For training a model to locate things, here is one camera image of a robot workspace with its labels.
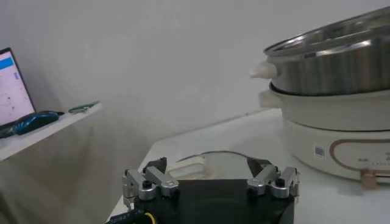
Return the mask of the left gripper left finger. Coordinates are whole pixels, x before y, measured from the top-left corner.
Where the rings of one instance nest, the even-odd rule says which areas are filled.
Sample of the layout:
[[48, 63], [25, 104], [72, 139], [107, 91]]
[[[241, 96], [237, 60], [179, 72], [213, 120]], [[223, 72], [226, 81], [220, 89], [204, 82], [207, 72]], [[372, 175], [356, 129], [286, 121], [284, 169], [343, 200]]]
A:
[[161, 197], [176, 200], [180, 194], [179, 182], [166, 173], [167, 159], [149, 161], [139, 172], [126, 169], [122, 175], [123, 203], [128, 210], [133, 210], [135, 200], [152, 201]]

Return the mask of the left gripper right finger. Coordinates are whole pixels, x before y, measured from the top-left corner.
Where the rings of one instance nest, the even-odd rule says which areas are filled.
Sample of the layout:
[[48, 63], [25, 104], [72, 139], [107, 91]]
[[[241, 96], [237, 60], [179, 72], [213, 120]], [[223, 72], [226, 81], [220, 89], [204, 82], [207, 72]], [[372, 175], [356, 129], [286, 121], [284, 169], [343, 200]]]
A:
[[271, 194], [285, 199], [299, 196], [299, 172], [295, 167], [280, 170], [266, 159], [247, 158], [247, 165], [253, 175], [247, 180], [247, 193], [251, 197]]

